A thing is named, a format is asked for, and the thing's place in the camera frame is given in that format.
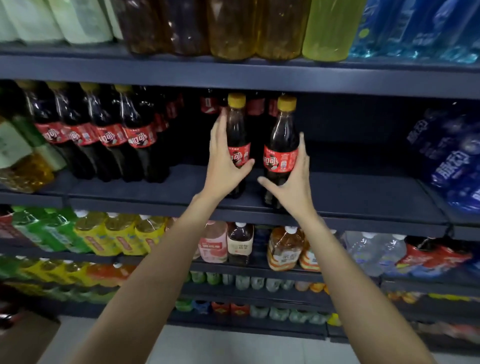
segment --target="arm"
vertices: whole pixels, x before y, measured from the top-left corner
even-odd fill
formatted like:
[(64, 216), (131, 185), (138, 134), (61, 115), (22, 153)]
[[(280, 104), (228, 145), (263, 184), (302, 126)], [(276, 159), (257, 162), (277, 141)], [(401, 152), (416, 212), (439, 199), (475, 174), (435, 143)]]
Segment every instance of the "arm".
[(232, 163), (223, 112), (211, 131), (203, 190), (105, 307), (71, 364), (145, 363), (188, 274), (207, 220), (252, 170)]
[(299, 155), (288, 181), (267, 188), (298, 221), (307, 236), (345, 332), (361, 363), (435, 363), (395, 306), (351, 259), (317, 215), (309, 182), (310, 157), (300, 135)]

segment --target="yellow-green beverage bottle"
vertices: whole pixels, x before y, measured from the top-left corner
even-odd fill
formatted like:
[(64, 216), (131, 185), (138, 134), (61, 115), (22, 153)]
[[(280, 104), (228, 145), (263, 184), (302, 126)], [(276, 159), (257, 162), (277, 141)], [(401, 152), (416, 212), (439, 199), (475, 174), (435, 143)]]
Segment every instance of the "yellow-green beverage bottle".
[(322, 62), (348, 56), (366, 0), (312, 0), (302, 53)]

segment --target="hand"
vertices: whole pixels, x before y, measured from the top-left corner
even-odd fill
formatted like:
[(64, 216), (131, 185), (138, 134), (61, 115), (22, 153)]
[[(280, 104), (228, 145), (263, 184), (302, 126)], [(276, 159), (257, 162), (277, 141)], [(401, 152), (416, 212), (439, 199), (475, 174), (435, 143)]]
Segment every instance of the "hand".
[(255, 164), (250, 159), (241, 168), (235, 167), (227, 145), (227, 111), (222, 110), (210, 132), (210, 159), (205, 186), (200, 193), (218, 204), (250, 173)]
[(287, 182), (277, 186), (265, 177), (258, 177), (258, 182), (269, 190), (299, 223), (307, 217), (317, 216), (310, 191), (309, 169), (310, 157), (305, 150), (303, 133), (300, 133), (299, 154)]

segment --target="person's left hand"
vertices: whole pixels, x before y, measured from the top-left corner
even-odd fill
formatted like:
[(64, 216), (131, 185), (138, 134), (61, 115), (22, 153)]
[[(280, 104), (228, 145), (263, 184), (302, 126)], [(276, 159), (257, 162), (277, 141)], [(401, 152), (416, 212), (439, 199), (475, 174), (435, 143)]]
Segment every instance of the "person's left hand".
[(227, 111), (223, 109), (210, 132), (210, 159), (200, 195), (219, 203), (250, 173), (254, 164), (254, 159), (241, 168), (233, 164), (227, 145)]

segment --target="red bottle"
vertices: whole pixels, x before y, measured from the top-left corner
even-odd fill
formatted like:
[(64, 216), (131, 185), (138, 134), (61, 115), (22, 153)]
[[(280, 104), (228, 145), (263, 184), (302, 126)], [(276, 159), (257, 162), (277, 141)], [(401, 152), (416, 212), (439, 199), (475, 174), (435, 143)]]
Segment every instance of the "red bottle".
[(128, 143), (120, 123), (120, 110), (113, 102), (111, 86), (80, 83), (87, 95), (88, 114), (100, 142), (115, 158), (125, 182), (141, 181), (144, 171), (136, 150)]
[(87, 155), (95, 172), (103, 182), (121, 177), (120, 169), (113, 154), (100, 142), (95, 127), (90, 122), (85, 92), (79, 84), (47, 82), (55, 94), (57, 112), (62, 123), (68, 128), (68, 137)]
[[(245, 129), (244, 94), (228, 94), (227, 144), (232, 162), (240, 168), (250, 159), (250, 142)], [(239, 198), (245, 191), (245, 180), (242, 180), (227, 197)]]
[[(277, 186), (283, 185), (297, 161), (299, 135), (293, 125), (293, 112), (297, 99), (292, 96), (278, 98), (278, 117), (268, 144), (264, 147), (265, 177)], [(273, 208), (282, 208), (280, 202), (264, 191), (264, 203)]]
[(148, 99), (129, 85), (115, 85), (120, 96), (120, 119), (128, 142), (137, 151), (147, 182), (163, 182), (169, 175), (167, 159), (157, 145), (156, 112)]
[(263, 91), (247, 92), (245, 126), (247, 135), (252, 142), (251, 157), (261, 165), (264, 155), (264, 145), (266, 143), (268, 125), (265, 117), (265, 95)]
[(17, 81), (17, 84), (24, 91), (28, 110), (38, 131), (65, 158), (76, 178), (92, 179), (95, 168), (87, 155), (68, 138), (69, 131), (60, 121), (52, 91), (43, 82)]

